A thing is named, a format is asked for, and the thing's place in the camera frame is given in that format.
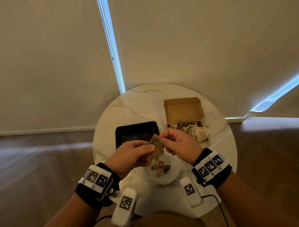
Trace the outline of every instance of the brown box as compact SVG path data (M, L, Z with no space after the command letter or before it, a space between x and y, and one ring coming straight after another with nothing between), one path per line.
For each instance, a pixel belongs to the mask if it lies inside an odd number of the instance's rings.
M196 121L199 127L203 127L201 119L205 117L200 99L197 97L166 99L164 100L167 125L179 122Z

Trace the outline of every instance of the wooden floor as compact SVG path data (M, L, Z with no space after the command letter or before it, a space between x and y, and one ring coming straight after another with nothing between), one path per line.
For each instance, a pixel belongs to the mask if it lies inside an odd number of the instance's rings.
M299 219L298 121L284 128L281 119L249 118L230 126L238 150L237 175ZM43 226L93 164L93 135L81 131L0 137L0 226ZM112 212L113 207L104 209L101 216ZM218 207L202 220L209 227L225 226Z

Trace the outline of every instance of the black tray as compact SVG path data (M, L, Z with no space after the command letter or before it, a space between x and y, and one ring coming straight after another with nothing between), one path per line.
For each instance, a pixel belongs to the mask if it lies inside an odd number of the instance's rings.
M115 130L116 149L126 141L146 140L150 141L154 134L160 135L155 121L149 121L134 125L119 126Z

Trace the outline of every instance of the cardboard box lid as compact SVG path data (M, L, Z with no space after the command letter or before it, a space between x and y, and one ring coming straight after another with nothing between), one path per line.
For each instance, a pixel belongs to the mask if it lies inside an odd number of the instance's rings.
M164 100L167 124L186 121L200 121L205 117L199 98Z

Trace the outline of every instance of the white marble table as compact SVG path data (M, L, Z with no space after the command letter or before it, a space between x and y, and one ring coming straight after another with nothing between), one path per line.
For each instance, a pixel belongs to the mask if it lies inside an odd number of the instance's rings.
M102 114L94 134L94 162L105 162L115 151L115 129L118 126L148 121L158 124L160 133L164 131L166 116L165 99L198 97L205 113L203 123L210 129L209 140L205 144L210 149L221 153L233 167L237 169L237 148L232 131L219 110L205 97L182 86L173 84L146 84L135 87L117 97ZM200 217L211 211L217 202L214 198L204 198L204 203L191 208L179 180L191 176L191 166L177 158L181 166L178 177L168 185L153 185L143 179L142 167L135 168L120 182L120 190L124 187L134 188L139 193L135 214L144 216L156 210L175 210L190 217ZM212 186L203 188L197 184L201 195L214 194L221 201Z

